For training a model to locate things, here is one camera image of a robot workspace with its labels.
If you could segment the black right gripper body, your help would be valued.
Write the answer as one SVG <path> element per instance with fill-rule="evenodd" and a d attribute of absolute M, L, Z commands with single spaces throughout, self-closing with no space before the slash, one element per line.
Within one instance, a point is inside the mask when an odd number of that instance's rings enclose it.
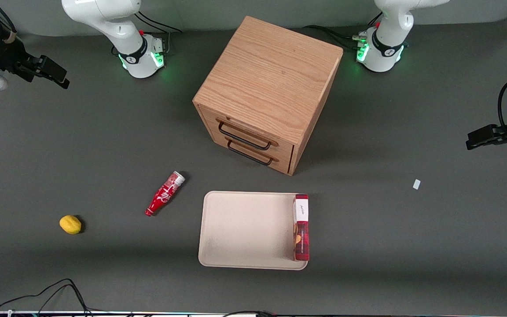
<path fill-rule="evenodd" d="M 36 67 L 30 60 L 32 57 L 26 52 L 20 38 L 16 37 L 9 44 L 0 40 L 0 71 L 7 71 L 32 82 L 37 74 Z"/>

